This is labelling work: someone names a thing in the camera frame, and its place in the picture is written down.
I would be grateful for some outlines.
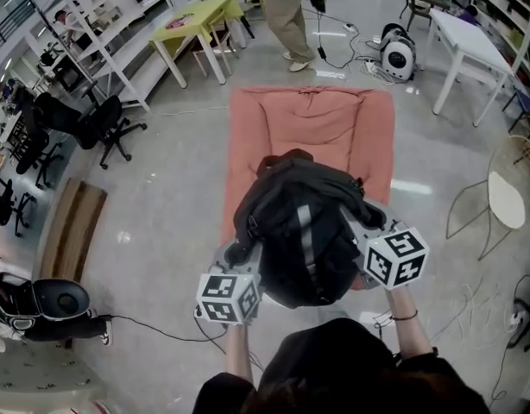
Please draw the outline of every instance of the reflective floor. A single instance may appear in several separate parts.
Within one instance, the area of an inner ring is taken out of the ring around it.
[[[327,15],[354,23],[359,39],[372,40],[386,23],[398,22],[404,2],[327,0],[326,8]],[[304,7],[310,9],[308,2]],[[306,12],[306,19],[308,41],[317,47],[317,18]],[[104,171],[98,167],[97,150],[74,154],[66,174],[82,176],[109,193],[83,278],[96,308],[175,336],[201,338],[192,320],[194,295],[219,241],[233,88],[339,85],[385,90],[393,95],[396,112],[391,204],[432,250],[423,279],[411,286],[421,321],[441,355],[490,400],[510,336],[504,320],[511,312],[514,286],[522,274],[530,273],[530,225],[482,262],[476,259],[487,235],[487,218],[450,241],[445,239],[445,225],[453,198],[487,176],[489,156],[511,121],[501,112],[508,95],[496,99],[475,129],[472,121],[488,99],[487,87],[476,81],[462,78],[435,116],[432,106],[444,82],[442,73],[418,72],[413,81],[383,85],[360,72],[357,61],[336,69],[322,60],[316,60],[312,69],[289,73],[283,49],[264,22],[254,20],[252,28],[256,38],[249,40],[240,59],[229,57],[233,75],[226,85],[219,85],[212,75],[205,78],[188,54],[180,61],[188,81],[185,90],[169,74],[149,99],[151,115],[127,111],[132,119],[148,122],[148,130],[125,140],[133,155],[130,163],[114,153]],[[341,66],[351,56],[350,37],[334,20],[323,18],[320,28],[328,61]],[[419,18],[409,32],[419,61],[427,29],[427,20]],[[363,43],[359,49],[376,54]],[[449,56],[441,44],[434,42],[433,49],[432,61],[447,65]],[[515,109],[511,106],[509,115]],[[481,187],[472,191],[455,209],[451,225],[464,223],[485,201]],[[528,281],[519,293],[530,296]],[[466,303],[466,310],[455,318]],[[357,320],[362,311],[382,313],[388,308],[379,289],[349,292],[341,305]],[[316,320],[314,310],[286,310],[264,302],[250,328],[250,348],[266,364],[284,336]],[[209,325],[205,329],[209,334],[218,331]],[[386,328],[383,334],[396,351],[393,329]],[[124,412],[190,412],[201,385],[224,366],[221,352],[210,343],[179,342],[117,319],[111,347],[97,339],[76,342],[75,348],[108,382]],[[254,372],[259,380],[259,372]],[[529,373],[530,353],[520,348],[509,351],[497,390],[508,394],[495,402],[494,411],[514,412]]]

